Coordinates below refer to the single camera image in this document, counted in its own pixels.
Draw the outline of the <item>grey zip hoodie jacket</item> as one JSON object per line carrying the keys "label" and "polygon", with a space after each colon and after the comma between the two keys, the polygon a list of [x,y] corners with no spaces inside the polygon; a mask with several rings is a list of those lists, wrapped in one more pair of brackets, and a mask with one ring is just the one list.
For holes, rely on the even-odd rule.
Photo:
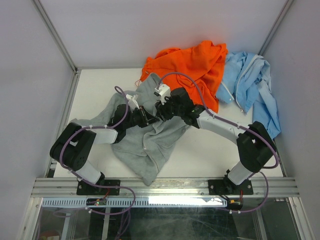
{"label": "grey zip hoodie jacket", "polygon": [[[137,102],[146,111],[155,116],[157,97],[155,88],[160,81],[156,73],[151,73],[135,91],[127,91],[130,95],[138,95]],[[82,126],[102,126],[113,117],[116,107],[124,104],[124,98],[115,93],[105,109],[96,117],[80,123]],[[150,126],[135,126],[126,131],[125,137],[111,145],[114,155],[125,163],[136,175],[142,178],[145,185],[150,186],[169,160],[177,141],[190,128],[177,116],[167,121],[159,120]]]}

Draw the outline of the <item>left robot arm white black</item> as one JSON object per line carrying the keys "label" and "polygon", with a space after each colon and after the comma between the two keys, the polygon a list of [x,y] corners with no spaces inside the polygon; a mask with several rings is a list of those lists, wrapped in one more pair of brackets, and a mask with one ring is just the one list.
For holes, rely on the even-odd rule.
{"label": "left robot arm white black", "polygon": [[143,106],[131,110],[128,105],[120,104],[109,122],[101,127],[69,123],[51,147],[49,155],[81,179],[78,186],[82,195],[108,195],[111,190],[106,187],[111,184],[88,160],[92,146],[119,143],[128,129],[136,126],[145,128],[158,121]]}

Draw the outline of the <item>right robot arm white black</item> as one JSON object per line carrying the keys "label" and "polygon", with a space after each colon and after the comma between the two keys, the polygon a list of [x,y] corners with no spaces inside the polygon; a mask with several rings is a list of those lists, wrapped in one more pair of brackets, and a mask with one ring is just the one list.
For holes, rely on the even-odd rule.
{"label": "right robot arm white black", "polygon": [[181,118],[185,124],[218,134],[237,146],[239,162],[222,180],[209,183],[209,190],[216,195],[239,195],[249,185],[249,178],[263,169],[266,163],[277,157],[277,148],[264,125],[258,121],[243,126],[218,116],[205,104],[194,104],[187,91],[174,90],[162,84],[155,88],[159,97],[155,104],[156,115],[163,121]]}

